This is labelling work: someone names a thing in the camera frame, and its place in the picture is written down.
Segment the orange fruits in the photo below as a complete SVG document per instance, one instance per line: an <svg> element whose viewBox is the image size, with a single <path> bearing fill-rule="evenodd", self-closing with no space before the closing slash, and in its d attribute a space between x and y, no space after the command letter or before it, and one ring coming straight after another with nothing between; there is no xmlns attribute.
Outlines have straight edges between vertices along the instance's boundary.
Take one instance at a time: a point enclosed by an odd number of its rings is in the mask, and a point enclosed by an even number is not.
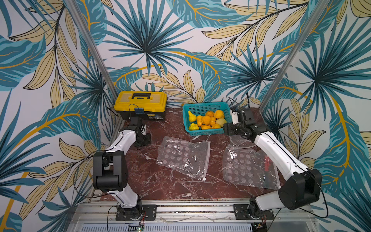
<svg viewBox="0 0 371 232"><path fill-rule="evenodd" d="M211 117L203 116L203 118L202 118L203 125L209 125L210 120L211 120Z"/></svg>

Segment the dotted zip-top bag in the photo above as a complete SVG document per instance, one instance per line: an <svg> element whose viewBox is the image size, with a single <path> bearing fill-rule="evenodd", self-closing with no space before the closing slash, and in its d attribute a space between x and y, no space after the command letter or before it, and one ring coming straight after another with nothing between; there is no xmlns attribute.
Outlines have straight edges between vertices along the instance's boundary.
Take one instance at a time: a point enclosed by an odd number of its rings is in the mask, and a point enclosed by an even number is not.
<svg viewBox="0 0 371 232"><path fill-rule="evenodd" d="M156 163L178 171L192 179L206 180L211 143L192 143L179 138L165 136L158 147Z"/></svg>
<svg viewBox="0 0 371 232"><path fill-rule="evenodd" d="M280 189L279 175L273 161L269 172L264 171L265 156L267 155L262 150L236 149L228 145L223 154L221 169L224 180L234 185Z"/></svg>

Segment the yellow fruit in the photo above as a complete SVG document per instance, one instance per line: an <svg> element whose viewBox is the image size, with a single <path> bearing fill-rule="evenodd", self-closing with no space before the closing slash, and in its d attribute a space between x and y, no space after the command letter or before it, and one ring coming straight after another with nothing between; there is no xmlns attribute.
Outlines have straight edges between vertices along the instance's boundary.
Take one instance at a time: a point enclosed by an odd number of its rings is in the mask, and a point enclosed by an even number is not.
<svg viewBox="0 0 371 232"><path fill-rule="evenodd" d="M219 124L214 124L211 129L221 129L222 127Z"/></svg>

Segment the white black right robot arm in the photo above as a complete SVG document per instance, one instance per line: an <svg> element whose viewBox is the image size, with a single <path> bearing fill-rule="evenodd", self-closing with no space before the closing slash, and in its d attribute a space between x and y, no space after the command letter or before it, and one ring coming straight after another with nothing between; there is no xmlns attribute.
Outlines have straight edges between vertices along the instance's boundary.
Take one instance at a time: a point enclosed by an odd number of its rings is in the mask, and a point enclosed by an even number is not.
<svg viewBox="0 0 371 232"><path fill-rule="evenodd" d="M279 190L250 199L246 212L248 218L261 219L272 215L273 209L303 208L324 197L322 174L294 157L264 123L256 121L250 107L233 107L229 114L231 120L225 124L224 133L239 135L254 143L269 157L285 179Z"/></svg>

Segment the yellow pear long neck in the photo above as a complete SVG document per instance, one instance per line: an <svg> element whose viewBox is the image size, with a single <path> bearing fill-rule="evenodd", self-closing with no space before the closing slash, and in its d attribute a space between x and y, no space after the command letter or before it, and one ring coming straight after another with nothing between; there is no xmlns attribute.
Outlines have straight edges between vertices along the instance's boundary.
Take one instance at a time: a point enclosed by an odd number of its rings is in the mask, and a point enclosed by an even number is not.
<svg viewBox="0 0 371 232"><path fill-rule="evenodd" d="M197 116L194 115L191 111L188 111L188 121L191 123L197 121Z"/></svg>

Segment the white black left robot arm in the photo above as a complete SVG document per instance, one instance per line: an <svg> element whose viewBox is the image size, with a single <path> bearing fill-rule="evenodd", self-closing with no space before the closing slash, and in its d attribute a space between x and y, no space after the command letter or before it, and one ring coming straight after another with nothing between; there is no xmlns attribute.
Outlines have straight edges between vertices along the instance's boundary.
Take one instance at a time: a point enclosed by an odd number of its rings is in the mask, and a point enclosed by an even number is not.
<svg viewBox="0 0 371 232"><path fill-rule="evenodd" d="M117 212L132 220L144 215L141 199L128 183L126 154L130 147L141 148L151 143L151 135L140 117L132 117L129 125L118 133L116 140L104 151L93 155L93 187L118 202Z"/></svg>

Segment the clear zip-top bag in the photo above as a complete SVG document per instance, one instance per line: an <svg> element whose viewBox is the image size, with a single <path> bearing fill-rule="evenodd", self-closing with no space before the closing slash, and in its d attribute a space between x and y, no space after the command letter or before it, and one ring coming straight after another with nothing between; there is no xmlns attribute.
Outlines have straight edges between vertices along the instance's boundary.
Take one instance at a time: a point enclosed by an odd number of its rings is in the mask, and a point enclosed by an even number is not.
<svg viewBox="0 0 371 232"><path fill-rule="evenodd" d="M250 140L247 140L240 135L230 136L230 144L236 149L249 149L256 146Z"/></svg>

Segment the large orange brown-stem pear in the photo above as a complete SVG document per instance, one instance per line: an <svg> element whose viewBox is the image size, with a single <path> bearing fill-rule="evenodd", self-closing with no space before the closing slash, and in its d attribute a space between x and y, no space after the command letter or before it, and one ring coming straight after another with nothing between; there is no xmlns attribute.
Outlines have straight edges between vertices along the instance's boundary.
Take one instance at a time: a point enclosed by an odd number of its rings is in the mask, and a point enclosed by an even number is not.
<svg viewBox="0 0 371 232"><path fill-rule="evenodd" d="M224 119L225 118L225 114L224 114L224 112L222 110L216 110L214 112L214 117L216 119Z"/></svg>

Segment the orange pear from bag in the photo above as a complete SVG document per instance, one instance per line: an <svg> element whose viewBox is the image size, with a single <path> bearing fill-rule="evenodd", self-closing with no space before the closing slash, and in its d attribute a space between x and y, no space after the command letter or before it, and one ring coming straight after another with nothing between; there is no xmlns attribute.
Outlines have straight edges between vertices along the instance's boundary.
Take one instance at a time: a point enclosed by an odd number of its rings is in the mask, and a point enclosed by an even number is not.
<svg viewBox="0 0 371 232"><path fill-rule="evenodd" d="M210 125L210 126L213 126L213 125L215 125L215 124L216 124L216 118L215 118L215 117L211 117L211 120L210 120L209 125Z"/></svg>
<svg viewBox="0 0 371 232"><path fill-rule="evenodd" d="M203 118L202 115L198 115L196 118L198 127L201 127L203 125L202 118Z"/></svg>

